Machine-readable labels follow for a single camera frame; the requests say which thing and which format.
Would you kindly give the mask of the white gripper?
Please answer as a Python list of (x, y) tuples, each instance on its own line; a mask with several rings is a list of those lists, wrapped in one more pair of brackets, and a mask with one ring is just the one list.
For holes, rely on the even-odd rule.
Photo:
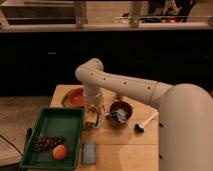
[(96, 98), (95, 100), (88, 99), (84, 102), (85, 117), (84, 128), (93, 129), (99, 128), (104, 120), (105, 107), (103, 98)]

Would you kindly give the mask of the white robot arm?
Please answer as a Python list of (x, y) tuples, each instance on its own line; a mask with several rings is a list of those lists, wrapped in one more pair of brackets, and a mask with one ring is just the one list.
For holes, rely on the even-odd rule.
[(213, 96), (193, 83), (169, 84), (108, 73), (98, 58), (75, 69), (84, 99), (106, 89), (150, 109), (158, 118), (158, 171), (213, 171)]

